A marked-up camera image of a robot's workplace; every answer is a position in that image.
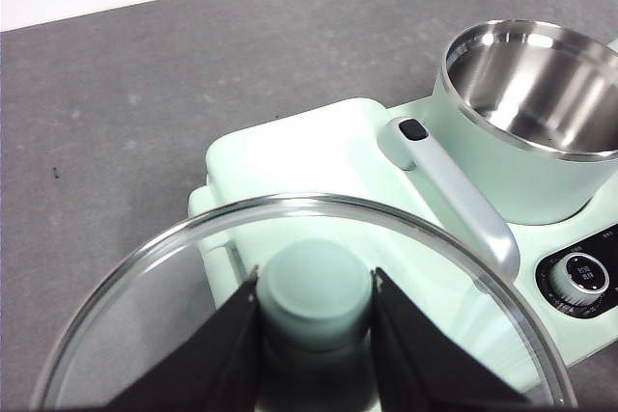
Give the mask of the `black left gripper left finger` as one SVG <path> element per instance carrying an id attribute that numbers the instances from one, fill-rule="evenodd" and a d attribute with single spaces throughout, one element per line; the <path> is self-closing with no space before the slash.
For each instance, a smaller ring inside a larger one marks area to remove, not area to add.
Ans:
<path id="1" fill-rule="evenodd" d="M 261 382 L 258 277 L 105 405 L 107 411 L 252 411 Z"/>

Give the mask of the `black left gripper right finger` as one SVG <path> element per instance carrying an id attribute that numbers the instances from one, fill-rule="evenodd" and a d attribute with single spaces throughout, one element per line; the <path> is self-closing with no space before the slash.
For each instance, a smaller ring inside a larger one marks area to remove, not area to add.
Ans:
<path id="1" fill-rule="evenodd" d="M 523 411 L 531 405 L 443 334 L 379 267 L 372 272 L 370 332 L 384 411 Z"/>

